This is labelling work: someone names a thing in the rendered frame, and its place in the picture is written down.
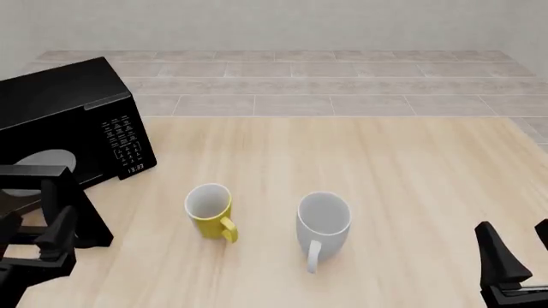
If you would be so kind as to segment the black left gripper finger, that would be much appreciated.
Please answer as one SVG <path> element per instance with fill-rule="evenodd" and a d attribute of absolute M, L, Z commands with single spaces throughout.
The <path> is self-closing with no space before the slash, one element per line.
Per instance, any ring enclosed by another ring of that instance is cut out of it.
<path fill-rule="evenodd" d="M 77 212 L 72 206 L 64 207 L 56 220 L 33 242 L 39 248 L 40 259 L 59 259 L 74 254 Z"/>
<path fill-rule="evenodd" d="M 0 256 L 6 252 L 10 239 L 18 233 L 21 223 L 22 217 L 17 212 L 0 217 Z"/>

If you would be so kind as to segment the yellow mug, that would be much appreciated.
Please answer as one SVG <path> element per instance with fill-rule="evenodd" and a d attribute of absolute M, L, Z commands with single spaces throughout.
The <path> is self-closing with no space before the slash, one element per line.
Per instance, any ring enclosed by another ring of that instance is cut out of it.
<path fill-rule="evenodd" d="M 231 220 L 232 195 L 221 184 L 202 184 L 192 189 L 184 201 L 185 211 L 204 238 L 225 238 L 236 243 L 239 232 Z"/>

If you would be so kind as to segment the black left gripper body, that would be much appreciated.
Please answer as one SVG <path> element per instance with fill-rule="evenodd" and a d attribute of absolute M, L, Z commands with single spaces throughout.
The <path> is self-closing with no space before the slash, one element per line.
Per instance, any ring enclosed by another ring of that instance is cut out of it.
<path fill-rule="evenodd" d="M 29 287 L 70 276 L 75 255 L 63 255 L 57 261 L 4 258 L 0 261 L 0 308 L 15 308 Z"/>

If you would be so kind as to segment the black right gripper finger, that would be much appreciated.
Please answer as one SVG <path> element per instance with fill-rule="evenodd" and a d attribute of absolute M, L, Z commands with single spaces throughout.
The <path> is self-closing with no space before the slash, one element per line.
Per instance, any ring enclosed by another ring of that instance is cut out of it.
<path fill-rule="evenodd" d="M 481 222 L 474 232 L 481 265 L 479 284 L 519 284 L 533 276 L 503 243 L 490 222 Z"/>
<path fill-rule="evenodd" d="M 548 218 L 542 220 L 534 227 L 539 239 L 548 251 Z"/>

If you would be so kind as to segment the white mug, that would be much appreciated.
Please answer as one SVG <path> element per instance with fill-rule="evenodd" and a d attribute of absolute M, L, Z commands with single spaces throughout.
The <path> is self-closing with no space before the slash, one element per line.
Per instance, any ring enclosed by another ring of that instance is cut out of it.
<path fill-rule="evenodd" d="M 316 273 L 320 262 L 341 250 L 351 222 L 348 204 L 335 193 L 312 192 L 303 197 L 296 211 L 296 236 L 309 273 Z"/>

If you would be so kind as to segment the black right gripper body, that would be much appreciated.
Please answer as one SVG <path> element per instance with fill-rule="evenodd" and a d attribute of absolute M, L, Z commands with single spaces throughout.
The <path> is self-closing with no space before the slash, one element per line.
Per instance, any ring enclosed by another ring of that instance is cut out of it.
<path fill-rule="evenodd" d="M 548 308 L 548 285 L 523 287 L 519 283 L 479 283 L 487 308 Z"/>

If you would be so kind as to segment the black microwave oven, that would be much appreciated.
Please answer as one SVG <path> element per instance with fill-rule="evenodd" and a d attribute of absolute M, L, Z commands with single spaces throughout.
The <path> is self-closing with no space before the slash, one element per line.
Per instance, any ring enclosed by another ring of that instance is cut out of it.
<path fill-rule="evenodd" d="M 0 165 L 43 151 L 92 187 L 157 164 L 134 96 L 98 57 L 0 81 Z"/>

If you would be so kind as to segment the grey microwave turntable plate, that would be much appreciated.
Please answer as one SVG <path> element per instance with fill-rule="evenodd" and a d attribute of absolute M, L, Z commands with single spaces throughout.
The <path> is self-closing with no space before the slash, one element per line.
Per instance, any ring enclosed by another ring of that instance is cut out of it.
<path fill-rule="evenodd" d="M 22 158 L 15 165 L 29 166 L 66 166 L 70 171 L 76 167 L 76 158 L 70 151 L 61 149 L 40 151 Z M 39 189 L 2 189 L 2 192 L 12 197 L 31 197 L 41 194 Z"/>

